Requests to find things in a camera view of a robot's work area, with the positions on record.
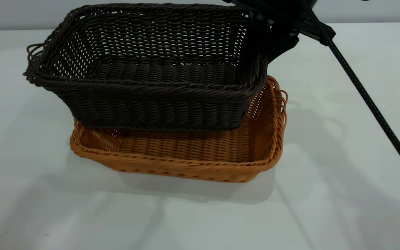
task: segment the basket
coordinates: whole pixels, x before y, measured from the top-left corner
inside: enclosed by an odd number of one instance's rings
[[[282,155],[287,100],[268,77],[234,130],[150,132],[89,128],[75,120],[70,147],[76,155],[120,172],[248,182]]]
[[[245,12],[219,5],[113,3],[71,11],[27,48],[27,80],[97,128],[238,127],[266,80],[261,48],[245,69]]]

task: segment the woven rattan texture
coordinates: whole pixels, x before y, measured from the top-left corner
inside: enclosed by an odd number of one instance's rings
[[[238,70],[247,30],[237,7],[171,3],[71,11],[25,75],[81,123],[141,130],[223,130],[243,120],[265,83],[263,49]]]
[[[120,172],[248,182],[281,157],[286,102],[270,76],[234,130],[150,132],[89,128],[75,120],[70,145],[76,155]]]

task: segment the table surface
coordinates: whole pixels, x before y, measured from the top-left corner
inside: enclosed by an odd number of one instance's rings
[[[400,23],[332,27],[400,138]],[[284,154],[230,184],[74,155],[67,106],[21,75],[49,33],[0,31],[0,250],[400,249],[400,158],[328,48],[302,36],[269,65],[290,96]]]

